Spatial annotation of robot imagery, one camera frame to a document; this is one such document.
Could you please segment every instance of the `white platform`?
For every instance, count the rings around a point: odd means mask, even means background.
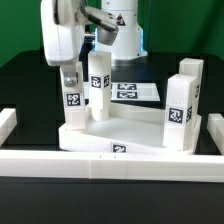
[[[198,116],[188,150],[177,151],[163,146],[165,111],[131,105],[111,103],[110,118],[93,121],[86,107],[87,127],[82,131],[59,128],[59,145],[74,152],[116,152],[116,148],[134,154],[193,154],[195,151],[201,117]]]

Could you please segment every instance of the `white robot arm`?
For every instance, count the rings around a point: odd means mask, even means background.
[[[60,66],[65,121],[70,130],[85,129],[85,99],[79,54],[84,26],[98,26],[98,41],[112,45],[118,33],[117,20],[88,7],[85,0],[42,0],[41,22],[47,63]]]
[[[61,66],[64,77],[76,73],[74,64],[83,44],[85,25],[97,24],[98,41],[107,45],[113,44],[118,33],[115,17],[86,6],[85,0],[42,0],[41,22],[46,60],[51,66]],[[74,86],[74,77],[73,82],[65,78],[65,85]]]

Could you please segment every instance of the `black surface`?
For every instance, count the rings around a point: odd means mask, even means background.
[[[156,82],[162,101],[140,105],[164,108],[167,78],[185,57],[205,60],[197,153],[217,155],[206,125],[208,113],[224,112],[221,59],[153,54],[148,64],[117,68],[113,81]],[[57,128],[64,122],[59,74],[46,65],[42,51],[23,52],[0,69],[0,107],[6,106],[16,106],[18,125],[4,147],[59,150]],[[224,185],[217,183],[0,177],[1,224],[220,224],[223,205]]]

